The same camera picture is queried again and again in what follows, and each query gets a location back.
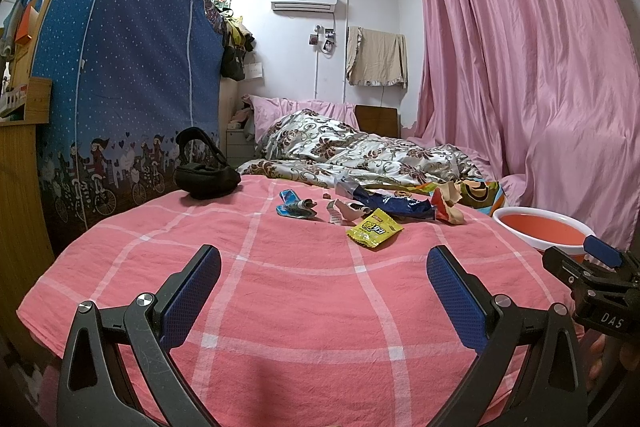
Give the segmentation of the crumpled brown paper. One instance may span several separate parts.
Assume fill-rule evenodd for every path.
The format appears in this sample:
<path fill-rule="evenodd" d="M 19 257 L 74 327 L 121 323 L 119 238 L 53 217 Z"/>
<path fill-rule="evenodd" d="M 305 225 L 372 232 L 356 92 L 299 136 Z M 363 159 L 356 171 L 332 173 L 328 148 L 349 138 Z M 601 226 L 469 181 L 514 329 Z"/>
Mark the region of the crumpled brown paper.
<path fill-rule="evenodd" d="M 436 219 L 448 223 L 448 225 L 464 225 L 464 214 L 457 207 L 460 199 L 460 192 L 454 182 L 437 185 L 431 197 Z"/>

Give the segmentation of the blue green wrapper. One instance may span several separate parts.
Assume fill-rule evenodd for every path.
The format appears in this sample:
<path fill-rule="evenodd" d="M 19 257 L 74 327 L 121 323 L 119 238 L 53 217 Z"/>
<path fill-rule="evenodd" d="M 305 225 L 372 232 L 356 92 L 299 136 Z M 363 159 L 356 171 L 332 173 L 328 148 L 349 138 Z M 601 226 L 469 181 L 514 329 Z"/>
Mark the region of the blue green wrapper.
<path fill-rule="evenodd" d="M 316 203 L 310 198 L 300 198 L 290 188 L 280 192 L 281 204 L 277 205 L 277 214 L 281 217 L 312 220 L 317 217 Z"/>

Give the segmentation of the dark blue snack bag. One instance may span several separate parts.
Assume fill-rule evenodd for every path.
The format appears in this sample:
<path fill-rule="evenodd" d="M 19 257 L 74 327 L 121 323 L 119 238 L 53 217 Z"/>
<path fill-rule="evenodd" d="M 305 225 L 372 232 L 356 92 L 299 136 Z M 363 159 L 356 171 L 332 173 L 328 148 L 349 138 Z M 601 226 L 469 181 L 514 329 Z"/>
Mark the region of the dark blue snack bag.
<path fill-rule="evenodd" d="M 434 220 L 436 209 L 428 200 L 374 193 L 357 181 L 338 180 L 335 193 L 356 200 L 371 210 L 382 210 L 394 219 Z"/>

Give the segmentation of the wooden shelf unit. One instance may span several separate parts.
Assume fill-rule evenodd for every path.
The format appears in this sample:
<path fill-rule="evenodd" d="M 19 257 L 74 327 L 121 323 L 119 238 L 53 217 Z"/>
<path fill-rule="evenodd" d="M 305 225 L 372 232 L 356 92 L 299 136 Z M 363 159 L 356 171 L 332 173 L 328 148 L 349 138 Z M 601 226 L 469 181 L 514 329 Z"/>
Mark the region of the wooden shelf unit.
<path fill-rule="evenodd" d="M 16 310 L 54 256 L 44 222 L 38 183 L 36 131 L 50 117 L 52 81 L 34 77 L 38 34 L 52 0 L 43 0 L 38 17 L 23 16 L 31 32 L 17 45 L 12 84 L 26 91 L 21 120 L 1 125 L 1 334 L 27 362 L 47 362 L 49 351 L 36 343 Z"/>

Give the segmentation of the pink checked bed sheet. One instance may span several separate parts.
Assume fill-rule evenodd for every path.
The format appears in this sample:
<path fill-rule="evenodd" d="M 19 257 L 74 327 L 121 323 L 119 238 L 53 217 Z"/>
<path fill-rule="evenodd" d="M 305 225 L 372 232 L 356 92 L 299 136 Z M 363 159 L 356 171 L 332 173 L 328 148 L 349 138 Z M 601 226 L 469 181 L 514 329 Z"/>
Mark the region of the pink checked bed sheet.
<path fill-rule="evenodd" d="M 370 251 L 332 225 L 322 188 L 295 185 L 316 203 L 316 220 L 279 216 L 287 188 L 246 176 L 213 202 L 175 191 L 106 218 L 58 256 L 18 317 L 62 355 L 81 301 L 128 305 L 213 245 L 220 279 L 172 357 L 217 421 L 424 426 L 474 359 L 427 280 L 432 247 L 448 247 L 519 306 L 570 302 L 538 251 L 483 213 L 465 210 L 464 225 L 408 222 Z"/>

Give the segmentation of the beige hanging towel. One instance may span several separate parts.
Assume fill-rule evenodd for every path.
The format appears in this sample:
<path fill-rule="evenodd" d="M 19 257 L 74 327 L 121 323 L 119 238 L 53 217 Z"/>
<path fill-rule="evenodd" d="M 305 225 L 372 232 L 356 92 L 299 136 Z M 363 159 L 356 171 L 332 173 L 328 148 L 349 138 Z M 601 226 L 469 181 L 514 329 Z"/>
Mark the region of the beige hanging towel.
<path fill-rule="evenodd" d="M 401 34 L 350 26 L 346 78 L 351 86 L 407 87 L 407 41 Z"/>

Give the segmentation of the floral satin quilt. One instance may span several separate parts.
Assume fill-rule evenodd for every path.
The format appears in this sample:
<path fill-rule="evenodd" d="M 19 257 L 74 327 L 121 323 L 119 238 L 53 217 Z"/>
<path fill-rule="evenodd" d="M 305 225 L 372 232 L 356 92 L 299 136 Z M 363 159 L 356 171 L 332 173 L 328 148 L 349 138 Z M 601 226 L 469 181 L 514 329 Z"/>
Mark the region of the floral satin quilt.
<path fill-rule="evenodd" d="M 350 176 L 363 187 L 398 188 L 480 179 L 468 155 L 445 144 L 423 147 L 356 130 L 310 109 L 286 115 L 257 144 L 258 157 L 239 173 L 321 187 Z"/>

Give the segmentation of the wooden headboard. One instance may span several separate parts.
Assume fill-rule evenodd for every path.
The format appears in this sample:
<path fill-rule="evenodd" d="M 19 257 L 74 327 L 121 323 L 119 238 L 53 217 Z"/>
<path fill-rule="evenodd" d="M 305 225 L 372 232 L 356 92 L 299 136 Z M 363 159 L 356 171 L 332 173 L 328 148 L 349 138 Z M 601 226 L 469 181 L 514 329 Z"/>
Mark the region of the wooden headboard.
<path fill-rule="evenodd" d="M 387 138 L 399 138 L 399 116 L 396 108 L 356 105 L 355 115 L 361 131 Z"/>

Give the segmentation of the blue fabric wardrobe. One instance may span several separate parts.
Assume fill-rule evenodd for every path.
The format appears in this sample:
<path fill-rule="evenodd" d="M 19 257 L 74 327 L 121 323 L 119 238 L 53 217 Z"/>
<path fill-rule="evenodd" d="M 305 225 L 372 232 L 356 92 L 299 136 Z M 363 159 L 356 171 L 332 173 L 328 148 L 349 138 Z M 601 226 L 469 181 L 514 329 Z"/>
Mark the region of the blue fabric wardrobe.
<path fill-rule="evenodd" d="M 178 133 L 218 133 L 220 26 L 208 0 L 49 1 L 32 73 L 52 83 L 37 141 L 52 231 L 174 189 Z"/>

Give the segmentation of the white torn wrapper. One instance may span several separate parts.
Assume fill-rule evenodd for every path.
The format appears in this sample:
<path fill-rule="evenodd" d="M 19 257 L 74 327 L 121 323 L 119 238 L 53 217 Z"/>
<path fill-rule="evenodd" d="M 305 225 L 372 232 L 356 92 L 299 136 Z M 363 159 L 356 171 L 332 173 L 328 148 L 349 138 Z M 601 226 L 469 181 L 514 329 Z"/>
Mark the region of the white torn wrapper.
<path fill-rule="evenodd" d="M 343 202 L 332 199 L 326 205 L 332 225 L 349 225 L 370 215 L 372 210 L 360 202 Z"/>

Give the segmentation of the orange plastic basin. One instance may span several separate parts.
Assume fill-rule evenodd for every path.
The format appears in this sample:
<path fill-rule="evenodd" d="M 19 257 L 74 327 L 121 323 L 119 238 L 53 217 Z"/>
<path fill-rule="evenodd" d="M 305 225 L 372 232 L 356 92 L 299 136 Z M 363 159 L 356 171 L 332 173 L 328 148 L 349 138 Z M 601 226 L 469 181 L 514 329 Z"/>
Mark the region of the orange plastic basin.
<path fill-rule="evenodd" d="M 556 247 L 578 262 L 586 254 L 586 237 L 594 234 L 582 221 L 532 207 L 500 208 L 492 219 L 537 251 L 543 253 L 550 247 Z"/>

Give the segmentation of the black bag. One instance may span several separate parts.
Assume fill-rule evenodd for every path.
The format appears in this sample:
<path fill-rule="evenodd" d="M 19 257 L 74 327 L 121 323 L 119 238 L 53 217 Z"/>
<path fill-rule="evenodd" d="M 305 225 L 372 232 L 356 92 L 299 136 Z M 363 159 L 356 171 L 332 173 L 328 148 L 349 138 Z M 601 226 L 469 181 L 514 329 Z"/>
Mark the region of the black bag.
<path fill-rule="evenodd" d="M 212 155 L 212 161 L 195 161 L 186 157 L 186 146 L 202 142 Z M 198 200 L 230 195 L 240 184 L 240 174 L 229 165 L 212 138 L 198 127 L 180 131 L 176 136 L 180 164 L 175 168 L 175 184 Z"/>

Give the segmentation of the wall socket cluster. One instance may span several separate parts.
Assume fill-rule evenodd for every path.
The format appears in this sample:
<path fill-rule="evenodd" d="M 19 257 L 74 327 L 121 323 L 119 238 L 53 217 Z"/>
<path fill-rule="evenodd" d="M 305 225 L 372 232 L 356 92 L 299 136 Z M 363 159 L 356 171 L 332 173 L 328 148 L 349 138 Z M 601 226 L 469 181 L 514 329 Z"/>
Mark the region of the wall socket cluster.
<path fill-rule="evenodd" d="M 309 35 L 308 44 L 317 52 L 332 55 L 335 49 L 335 29 L 322 25 L 314 26 L 314 30 Z"/>

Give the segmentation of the colourful cartoon blanket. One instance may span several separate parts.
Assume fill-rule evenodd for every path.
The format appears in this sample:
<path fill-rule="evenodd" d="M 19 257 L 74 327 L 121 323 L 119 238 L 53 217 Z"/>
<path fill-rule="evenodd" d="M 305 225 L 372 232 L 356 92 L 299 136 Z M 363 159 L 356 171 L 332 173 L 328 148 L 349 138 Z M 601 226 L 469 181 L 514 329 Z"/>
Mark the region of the colourful cartoon blanket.
<path fill-rule="evenodd" d="M 433 195 L 436 190 L 442 196 L 448 196 L 453 204 L 476 209 L 489 217 L 506 205 L 506 194 L 497 181 L 472 179 L 447 183 L 430 182 L 405 188 L 405 192 L 422 195 Z"/>

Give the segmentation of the yellow snack packet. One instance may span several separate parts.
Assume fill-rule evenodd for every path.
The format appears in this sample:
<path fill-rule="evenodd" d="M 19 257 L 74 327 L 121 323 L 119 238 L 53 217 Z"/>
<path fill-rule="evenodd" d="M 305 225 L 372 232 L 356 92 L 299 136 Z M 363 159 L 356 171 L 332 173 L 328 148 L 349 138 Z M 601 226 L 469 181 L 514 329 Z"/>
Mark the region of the yellow snack packet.
<path fill-rule="evenodd" d="M 376 249 L 400 233 L 404 228 L 381 209 L 375 209 L 358 225 L 347 231 L 347 236 L 360 246 Z"/>

